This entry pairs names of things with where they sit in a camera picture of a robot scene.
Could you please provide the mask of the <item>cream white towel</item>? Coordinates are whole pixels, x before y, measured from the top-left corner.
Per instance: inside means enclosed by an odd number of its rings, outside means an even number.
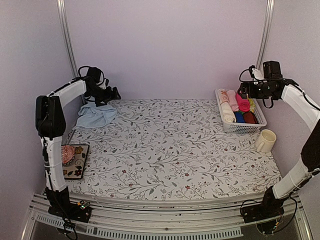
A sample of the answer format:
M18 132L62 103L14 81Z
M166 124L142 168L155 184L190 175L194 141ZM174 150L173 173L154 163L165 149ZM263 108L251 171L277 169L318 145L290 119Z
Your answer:
M228 102L223 102L221 105L222 116L225 122L227 123L235 123L236 117L234 112L231 109L231 106Z

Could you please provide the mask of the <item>light blue cloth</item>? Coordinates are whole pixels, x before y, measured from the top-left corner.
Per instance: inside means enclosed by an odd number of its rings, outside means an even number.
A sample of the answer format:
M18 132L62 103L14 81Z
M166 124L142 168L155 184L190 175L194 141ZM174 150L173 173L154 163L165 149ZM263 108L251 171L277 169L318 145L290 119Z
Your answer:
M110 105L96 106L89 102L83 105L78 112L78 119L73 130L78 128L95 129L110 124L117 115L116 108Z

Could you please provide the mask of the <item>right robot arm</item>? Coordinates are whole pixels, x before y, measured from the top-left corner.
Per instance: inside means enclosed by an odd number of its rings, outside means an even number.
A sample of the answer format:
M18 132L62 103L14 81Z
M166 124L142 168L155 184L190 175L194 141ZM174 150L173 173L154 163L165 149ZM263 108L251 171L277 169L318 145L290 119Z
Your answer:
M265 191L261 203L240 208L244 221L249 223L282 214L283 203L320 172L320 107L291 79L242 82L238 93L243 99L282 100L298 114L306 124L303 129L307 131L297 139L302 132L298 125L290 122L286 127L294 140L287 144L282 141L276 149L297 157L297 162L278 183Z

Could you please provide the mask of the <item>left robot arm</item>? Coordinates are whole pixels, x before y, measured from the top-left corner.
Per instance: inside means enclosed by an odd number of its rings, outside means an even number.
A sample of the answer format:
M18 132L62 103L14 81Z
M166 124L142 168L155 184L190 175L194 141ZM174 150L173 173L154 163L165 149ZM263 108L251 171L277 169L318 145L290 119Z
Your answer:
M61 146L66 130L63 108L81 95L93 98L97 107L121 99L118 89L109 86L104 73L92 66L87 67L86 75L78 75L51 93L36 98L35 128L42 144L46 195L51 207L63 217L70 217L75 211L63 176Z

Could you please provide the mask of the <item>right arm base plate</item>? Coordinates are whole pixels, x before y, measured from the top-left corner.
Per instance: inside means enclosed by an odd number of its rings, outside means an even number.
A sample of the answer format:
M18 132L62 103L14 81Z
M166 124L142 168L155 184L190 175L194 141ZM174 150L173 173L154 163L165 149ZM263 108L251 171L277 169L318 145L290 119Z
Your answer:
M252 223L269 218L280 217L285 213L282 206L266 208L262 203L254 200L245 200L240 206L240 215L245 223Z

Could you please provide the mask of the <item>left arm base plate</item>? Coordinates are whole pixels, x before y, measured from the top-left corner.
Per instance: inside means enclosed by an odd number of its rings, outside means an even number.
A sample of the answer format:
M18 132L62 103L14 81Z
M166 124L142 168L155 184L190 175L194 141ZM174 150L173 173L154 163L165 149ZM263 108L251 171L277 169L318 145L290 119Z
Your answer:
M71 203L52 203L48 213L61 218L88 223L91 217L92 208L90 206L82 207L82 204Z

